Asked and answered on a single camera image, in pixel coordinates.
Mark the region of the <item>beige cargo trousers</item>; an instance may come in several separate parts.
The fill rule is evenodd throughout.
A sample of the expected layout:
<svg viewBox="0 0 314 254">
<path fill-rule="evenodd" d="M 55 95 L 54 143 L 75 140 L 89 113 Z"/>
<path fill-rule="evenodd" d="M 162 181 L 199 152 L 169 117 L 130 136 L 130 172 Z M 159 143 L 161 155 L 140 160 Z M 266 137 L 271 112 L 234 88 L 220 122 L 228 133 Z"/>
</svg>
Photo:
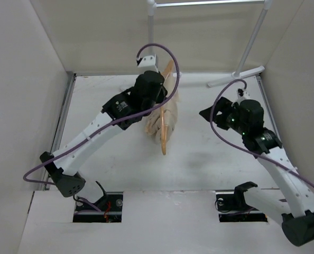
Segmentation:
<svg viewBox="0 0 314 254">
<path fill-rule="evenodd" d="M 176 83 L 176 78 L 173 75 L 169 75 L 165 82 L 164 87 L 170 94 Z M 177 119 L 178 119 L 178 106 L 179 93 L 178 90 L 172 96 L 172 98 L 163 105 L 164 110 L 164 124 L 168 128 L 166 142 L 170 140 L 170 136 L 175 130 Z M 145 132 L 150 138 L 157 144 L 161 143 L 161 110 L 160 108 L 154 110 L 148 117 L 145 125 Z"/>
</svg>

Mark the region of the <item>wooden clothes hanger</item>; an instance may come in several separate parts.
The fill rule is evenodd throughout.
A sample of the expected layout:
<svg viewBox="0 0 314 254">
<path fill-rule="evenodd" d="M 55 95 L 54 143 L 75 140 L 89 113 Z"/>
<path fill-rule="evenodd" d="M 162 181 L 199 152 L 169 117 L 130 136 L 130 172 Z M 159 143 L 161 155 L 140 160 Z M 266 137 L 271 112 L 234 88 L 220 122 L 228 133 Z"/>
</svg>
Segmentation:
<svg viewBox="0 0 314 254">
<path fill-rule="evenodd" d="M 167 79 L 168 76 L 172 73 L 172 69 L 174 66 L 174 61 L 170 60 L 162 73 L 162 76 Z M 161 119 L 161 151 L 162 154 L 165 156 L 167 154 L 167 131 L 168 127 L 165 125 L 164 122 L 164 108 L 163 106 L 160 107 L 160 119 Z"/>
</svg>

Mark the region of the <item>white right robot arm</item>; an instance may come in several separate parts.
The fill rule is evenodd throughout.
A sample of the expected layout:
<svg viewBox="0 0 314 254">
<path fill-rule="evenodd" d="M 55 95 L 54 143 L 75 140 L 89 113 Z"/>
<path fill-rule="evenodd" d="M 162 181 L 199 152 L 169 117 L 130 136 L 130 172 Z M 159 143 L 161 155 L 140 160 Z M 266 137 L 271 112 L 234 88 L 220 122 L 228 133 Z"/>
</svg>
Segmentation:
<svg viewBox="0 0 314 254">
<path fill-rule="evenodd" d="M 241 135 L 245 151 L 267 170 L 282 192 L 286 203 L 273 199 L 256 183 L 235 187 L 233 203 L 238 209 L 254 207 L 282 228 L 286 238 L 300 247 L 314 240 L 314 193 L 312 183 L 303 180 L 288 159 L 276 134 L 264 127 L 264 110 L 253 99 L 231 102 L 221 97 L 215 105 L 200 111 L 211 126 L 232 129 Z"/>
</svg>

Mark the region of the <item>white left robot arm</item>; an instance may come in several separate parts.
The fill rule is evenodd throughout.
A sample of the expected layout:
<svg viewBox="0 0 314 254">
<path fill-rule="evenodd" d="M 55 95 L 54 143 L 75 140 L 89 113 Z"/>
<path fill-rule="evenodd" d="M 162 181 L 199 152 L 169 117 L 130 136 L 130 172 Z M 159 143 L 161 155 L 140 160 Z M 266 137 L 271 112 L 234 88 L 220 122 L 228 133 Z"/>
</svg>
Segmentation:
<svg viewBox="0 0 314 254">
<path fill-rule="evenodd" d="M 168 91 L 164 82 L 160 72 L 148 70 L 138 75 L 134 86 L 105 103 L 95 119 L 67 145 L 53 153 L 40 155 L 63 197 L 77 195 L 86 199 L 95 211 L 105 208 L 104 189 L 96 180 L 81 173 L 80 168 L 108 140 L 141 121 L 141 112 L 165 100 Z"/>
</svg>

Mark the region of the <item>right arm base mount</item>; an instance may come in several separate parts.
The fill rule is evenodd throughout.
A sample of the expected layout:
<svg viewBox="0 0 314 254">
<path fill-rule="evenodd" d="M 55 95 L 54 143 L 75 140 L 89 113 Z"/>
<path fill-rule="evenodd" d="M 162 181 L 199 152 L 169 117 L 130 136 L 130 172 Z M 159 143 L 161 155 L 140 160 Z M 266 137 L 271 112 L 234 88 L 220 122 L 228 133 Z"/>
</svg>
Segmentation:
<svg viewBox="0 0 314 254">
<path fill-rule="evenodd" d="M 218 212 L 218 219 L 221 223 L 268 223 L 268 218 L 264 213 L 251 206 L 238 204 L 233 192 L 217 192 L 215 209 Z"/>
</svg>

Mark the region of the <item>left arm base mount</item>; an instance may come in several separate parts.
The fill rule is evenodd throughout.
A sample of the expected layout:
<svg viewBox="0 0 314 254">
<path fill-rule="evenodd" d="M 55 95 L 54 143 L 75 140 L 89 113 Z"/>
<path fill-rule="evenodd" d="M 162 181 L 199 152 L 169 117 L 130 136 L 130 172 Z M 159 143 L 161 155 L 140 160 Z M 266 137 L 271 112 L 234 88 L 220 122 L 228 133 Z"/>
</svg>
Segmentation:
<svg viewBox="0 0 314 254">
<path fill-rule="evenodd" d="M 73 215 L 73 223 L 121 223 L 123 209 L 123 192 L 107 193 L 105 203 L 95 205 L 95 209 L 89 203 L 74 197 L 76 203 Z"/>
</svg>

